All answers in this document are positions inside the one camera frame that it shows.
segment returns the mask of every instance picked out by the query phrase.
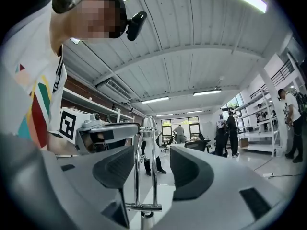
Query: cardboard box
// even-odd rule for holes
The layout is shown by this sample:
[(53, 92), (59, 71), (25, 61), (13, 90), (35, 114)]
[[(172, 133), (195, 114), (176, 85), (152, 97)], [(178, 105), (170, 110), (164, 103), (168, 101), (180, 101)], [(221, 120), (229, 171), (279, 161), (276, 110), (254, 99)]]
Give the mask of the cardboard box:
[(248, 138), (241, 138), (239, 145), (241, 148), (248, 147)]

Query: ceiling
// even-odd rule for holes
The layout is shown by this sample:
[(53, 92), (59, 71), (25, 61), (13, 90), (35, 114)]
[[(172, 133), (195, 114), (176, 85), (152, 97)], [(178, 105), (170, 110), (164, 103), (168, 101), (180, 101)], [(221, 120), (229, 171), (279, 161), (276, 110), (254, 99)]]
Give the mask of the ceiling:
[[(125, 35), (97, 44), (69, 40), (64, 63), (69, 75), (93, 86), (112, 77), (145, 114), (215, 111), (278, 51), (289, 30), (272, 2), (263, 1), (265, 14), (239, 0), (129, 0), (128, 17), (148, 14), (135, 41)], [(216, 86), (223, 91), (192, 95)], [(170, 100), (140, 103), (163, 96)]]

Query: metal handle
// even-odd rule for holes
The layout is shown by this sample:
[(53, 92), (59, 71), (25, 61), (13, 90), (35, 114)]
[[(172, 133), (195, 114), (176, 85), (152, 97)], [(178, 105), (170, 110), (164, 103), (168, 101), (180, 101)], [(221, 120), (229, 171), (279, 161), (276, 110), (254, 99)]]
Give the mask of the metal handle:
[[(144, 132), (150, 132), (152, 135), (152, 183), (153, 183), (153, 204), (140, 204), (140, 191), (139, 191), (139, 174), (140, 174), (140, 150)], [(157, 199), (157, 161), (155, 157), (155, 128), (141, 127), (138, 146), (135, 152), (134, 160), (134, 204), (126, 203), (128, 210), (136, 210), (141, 212), (161, 212), (162, 206), (158, 205)]]

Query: floor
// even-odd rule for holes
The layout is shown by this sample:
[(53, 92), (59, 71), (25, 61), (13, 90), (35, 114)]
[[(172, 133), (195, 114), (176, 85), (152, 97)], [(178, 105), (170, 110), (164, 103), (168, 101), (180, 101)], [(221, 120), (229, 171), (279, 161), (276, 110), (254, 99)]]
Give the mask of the floor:
[[(251, 151), (246, 149), (238, 149), (239, 157), (227, 159), (236, 160), (238, 163), (244, 164), (250, 169), (254, 170), (260, 176), (264, 176), (267, 180), (278, 188), (285, 197), (290, 197), (298, 186), (301, 175), (299, 176), (282, 176), (282, 175), (298, 175), (302, 174), (305, 170), (305, 163), (292, 163), (291, 160), (282, 157), (271, 157), (271, 153), (261, 151)], [(172, 203), (172, 195), (175, 190), (174, 177), (170, 169), (170, 152), (161, 152), (160, 154), (162, 168), (167, 171), (167, 174), (158, 172), (158, 203), (163, 204), (163, 212), (155, 213), (155, 223), (168, 211)], [(124, 197), (127, 203), (134, 201), (134, 169), (131, 171), (125, 186)], [(140, 164), (140, 202), (152, 204), (152, 178), (147, 176), (143, 164)], [(140, 213), (136, 211), (128, 211), (131, 229), (140, 229)]]

